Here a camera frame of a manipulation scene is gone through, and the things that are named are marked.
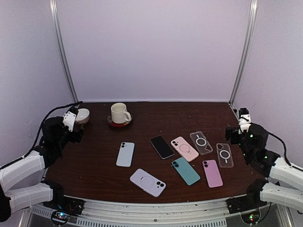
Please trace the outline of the clear phone case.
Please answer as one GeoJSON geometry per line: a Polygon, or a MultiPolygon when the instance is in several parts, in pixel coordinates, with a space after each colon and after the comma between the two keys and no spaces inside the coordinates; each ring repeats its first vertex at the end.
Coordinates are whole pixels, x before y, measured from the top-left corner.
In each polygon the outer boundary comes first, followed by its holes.
{"type": "Polygon", "coordinates": [[[189,136],[200,155],[206,155],[213,151],[212,146],[201,131],[192,132],[189,136]]]}

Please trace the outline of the pink white phone case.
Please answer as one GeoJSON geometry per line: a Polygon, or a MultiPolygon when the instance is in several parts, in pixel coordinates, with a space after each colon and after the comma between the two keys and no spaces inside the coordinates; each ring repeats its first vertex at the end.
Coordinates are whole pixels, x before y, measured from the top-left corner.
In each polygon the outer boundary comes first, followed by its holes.
{"type": "Polygon", "coordinates": [[[199,156],[199,153],[181,136],[170,143],[187,162],[191,162],[199,156]]]}

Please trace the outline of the black phone white case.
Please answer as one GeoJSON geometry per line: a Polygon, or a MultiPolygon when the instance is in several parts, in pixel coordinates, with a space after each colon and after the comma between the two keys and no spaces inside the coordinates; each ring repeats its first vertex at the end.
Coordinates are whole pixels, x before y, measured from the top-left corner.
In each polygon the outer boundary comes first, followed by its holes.
{"type": "Polygon", "coordinates": [[[200,175],[185,158],[180,157],[172,161],[171,164],[188,186],[195,184],[201,179],[200,175]]]}
{"type": "Polygon", "coordinates": [[[133,142],[122,142],[118,152],[116,165],[130,167],[132,164],[135,144],[133,142]]]}

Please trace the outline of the lavender white phone case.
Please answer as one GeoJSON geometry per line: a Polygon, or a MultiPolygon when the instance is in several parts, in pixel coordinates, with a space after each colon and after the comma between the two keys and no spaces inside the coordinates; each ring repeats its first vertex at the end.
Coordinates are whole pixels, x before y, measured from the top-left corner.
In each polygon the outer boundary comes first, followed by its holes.
{"type": "Polygon", "coordinates": [[[130,181],[153,197],[159,197],[166,188],[163,181],[140,168],[130,176],[130,181]]]}

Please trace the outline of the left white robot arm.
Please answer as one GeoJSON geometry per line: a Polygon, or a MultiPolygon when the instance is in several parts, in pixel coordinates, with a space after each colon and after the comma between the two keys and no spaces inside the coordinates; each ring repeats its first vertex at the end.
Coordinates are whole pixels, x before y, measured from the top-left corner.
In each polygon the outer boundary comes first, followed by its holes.
{"type": "Polygon", "coordinates": [[[28,176],[49,168],[62,157],[63,149],[69,143],[80,142],[83,126],[64,124],[64,117],[45,120],[39,130],[43,135],[37,146],[0,168],[0,220],[7,221],[18,210],[32,205],[50,202],[58,210],[68,206],[63,186],[51,180],[36,185],[13,189],[12,187],[28,176]]]}

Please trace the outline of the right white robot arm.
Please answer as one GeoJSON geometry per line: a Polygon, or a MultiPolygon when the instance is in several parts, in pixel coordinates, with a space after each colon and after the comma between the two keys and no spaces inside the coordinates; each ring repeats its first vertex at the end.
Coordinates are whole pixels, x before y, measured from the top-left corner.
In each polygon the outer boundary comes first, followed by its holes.
{"type": "Polygon", "coordinates": [[[268,137],[272,135],[255,123],[225,127],[225,139],[239,145],[246,165],[263,175],[248,187],[242,203],[252,209],[261,202],[271,202],[302,212],[303,169],[266,149],[268,137]]]}

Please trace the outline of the white small bowl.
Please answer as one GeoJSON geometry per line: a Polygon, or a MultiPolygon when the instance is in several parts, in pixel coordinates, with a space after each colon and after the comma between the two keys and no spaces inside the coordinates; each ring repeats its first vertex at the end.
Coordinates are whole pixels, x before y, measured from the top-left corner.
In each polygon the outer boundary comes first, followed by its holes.
{"type": "Polygon", "coordinates": [[[87,124],[90,118],[90,111],[86,108],[78,109],[75,122],[77,124],[87,124]]]}

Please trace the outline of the red coaster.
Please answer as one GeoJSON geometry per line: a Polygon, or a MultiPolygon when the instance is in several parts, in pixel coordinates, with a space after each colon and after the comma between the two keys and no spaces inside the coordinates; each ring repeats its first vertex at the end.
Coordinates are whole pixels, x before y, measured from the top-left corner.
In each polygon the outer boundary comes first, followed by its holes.
{"type": "Polygon", "coordinates": [[[133,122],[133,119],[130,122],[115,123],[115,122],[113,122],[112,117],[110,115],[107,117],[108,125],[113,128],[123,128],[123,127],[126,127],[126,126],[132,124],[132,122],[133,122]]]}

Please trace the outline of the cream ceramic mug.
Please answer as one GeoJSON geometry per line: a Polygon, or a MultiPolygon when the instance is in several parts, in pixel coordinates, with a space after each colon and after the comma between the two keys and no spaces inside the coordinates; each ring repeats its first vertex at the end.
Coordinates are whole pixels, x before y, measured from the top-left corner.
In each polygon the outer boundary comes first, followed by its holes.
{"type": "Polygon", "coordinates": [[[111,118],[117,124],[123,124],[132,120],[132,116],[124,103],[115,103],[111,106],[111,118]]]}

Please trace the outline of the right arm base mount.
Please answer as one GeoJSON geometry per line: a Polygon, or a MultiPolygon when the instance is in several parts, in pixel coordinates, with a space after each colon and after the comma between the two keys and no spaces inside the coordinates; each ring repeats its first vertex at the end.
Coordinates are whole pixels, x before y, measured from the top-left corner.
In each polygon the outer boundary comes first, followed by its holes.
{"type": "Polygon", "coordinates": [[[260,193],[268,180],[257,179],[246,190],[246,195],[240,197],[230,197],[226,200],[226,205],[230,214],[241,213],[241,219],[250,226],[260,223],[266,215],[261,217],[260,208],[267,205],[262,201],[260,193]]]}

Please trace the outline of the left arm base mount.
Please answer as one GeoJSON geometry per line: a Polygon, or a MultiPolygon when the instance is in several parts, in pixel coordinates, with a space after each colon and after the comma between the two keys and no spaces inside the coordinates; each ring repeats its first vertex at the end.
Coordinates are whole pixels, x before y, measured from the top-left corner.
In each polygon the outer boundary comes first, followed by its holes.
{"type": "Polygon", "coordinates": [[[54,181],[43,180],[41,183],[50,186],[53,192],[53,199],[43,202],[43,206],[56,210],[52,215],[55,221],[64,221],[66,224],[70,216],[78,217],[82,214],[84,200],[65,196],[63,186],[54,181]]]}

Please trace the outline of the front aluminium rail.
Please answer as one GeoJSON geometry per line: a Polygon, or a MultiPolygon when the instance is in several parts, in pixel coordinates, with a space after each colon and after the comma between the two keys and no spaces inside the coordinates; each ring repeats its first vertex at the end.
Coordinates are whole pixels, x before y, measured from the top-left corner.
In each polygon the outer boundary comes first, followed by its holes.
{"type": "Polygon", "coordinates": [[[67,221],[52,217],[54,210],[42,204],[26,209],[20,227],[248,227],[255,214],[256,227],[293,227],[289,208],[265,205],[230,213],[226,199],[181,203],[121,203],[85,200],[82,213],[67,221]]]}

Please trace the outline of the right aluminium frame post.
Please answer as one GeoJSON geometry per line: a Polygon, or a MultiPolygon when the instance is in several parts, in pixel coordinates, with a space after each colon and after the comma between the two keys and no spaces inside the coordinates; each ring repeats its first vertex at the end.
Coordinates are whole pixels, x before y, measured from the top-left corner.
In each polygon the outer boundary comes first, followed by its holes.
{"type": "Polygon", "coordinates": [[[240,64],[238,67],[236,80],[235,80],[235,83],[234,83],[234,86],[232,89],[232,94],[231,94],[231,97],[229,100],[230,106],[235,106],[236,95],[240,88],[241,79],[244,74],[244,70],[245,70],[245,66],[246,66],[246,62],[247,62],[247,58],[248,58],[248,54],[249,54],[249,48],[250,48],[251,41],[252,41],[253,34],[254,34],[254,29],[255,29],[255,24],[256,24],[256,19],[257,19],[257,12],[258,12],[258,0],[251,0],[250,1],[250,12],[249,12],[249,17],[248,17],[244,45],[243,45],[242,54],[241,54],[241,58],[240,58],[240,64]]]}

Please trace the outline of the aluminium frame post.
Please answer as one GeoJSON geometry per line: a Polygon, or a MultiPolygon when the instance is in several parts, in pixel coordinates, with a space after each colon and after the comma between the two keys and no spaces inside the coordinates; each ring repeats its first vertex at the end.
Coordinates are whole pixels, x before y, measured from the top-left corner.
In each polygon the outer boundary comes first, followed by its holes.
{"type": "Polygon", "coordinates": [[[66,56],[66,51],[64,48],[64,43],[63,43],[63,38],[62,38],[62,32],[61,32],[61,27],[60,27],[60,20],[59,20],[59,14],[58,14],[58,8],[57,8],[57,1],[56,0],[50,0],[50,10],[51,10],[51,15],[53,19],[53,25],[56,33],[56,39],[59,47],[59,54],[61,58],[61,63],[64,71],[65,78],[67,80],[67,85],[69,88],[69,91],[71,93],[72,99],[74,102],[78,102],[78,97],[76,94],[75,86],[72,81],[71,73],[70,73],[70,68],[68,65],[68,60],[66,56]]]}
{"type": "Polygon", "coordinates": [[[246,62],[247,62],[247,58],[248,58],[248,54],[249,54],[249,48],[250,48],[251,41],[252,41],[253,34],[254,34],[254,29],[255,29],[255,24],[256,24],[256,19],[257,19],[257,12],[258,12],[258,0],[251,0],[250,1],[250,12],[249,12],[249,17],[248,17],[244,45],[243,45],[242,54],[241,54],[241,58],[240,58],[240,64],[238,67],[236,80],[235,80],[235,83],[234,83],[234,86],[232,89],[232,94],[231,94],[231,97],[229,100],[230,106],[235,106],[236,95],[240,88],[241,79],[244,74],[244,70],[245,70],[245,66],[246,66],[246,62]]]}

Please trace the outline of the left aluminium frame post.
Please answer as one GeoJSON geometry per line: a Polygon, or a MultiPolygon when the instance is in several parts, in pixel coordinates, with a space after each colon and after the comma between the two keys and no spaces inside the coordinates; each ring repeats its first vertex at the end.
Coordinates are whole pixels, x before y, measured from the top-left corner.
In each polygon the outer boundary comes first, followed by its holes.
{"type": "Polygon", "coordinates": [[[61,63],[64,71],[65,78],[67,80],[67,85],[69,88],[69,91],[71,93],[72,99],[74,102],[78,102],[78,97],[76,94],[75,86],[72,81],[71,73],[70,73],[70,68],[68,65],[68,60],[66,56],[66,51],[64,48],[64,43],[63,43],[63,38],[62,38],[62,32],[61,32],[61,27],[60,27],[60,20],[59,20],[59,14],[58,14],[58,8],[57,8],[57,1],[56,0],[50,0],[50,10],[51,10],[51,15],[53,19],[53,25],[56,33],[56,39],[59,47],[59,54],[61,58],[61,63]]]}

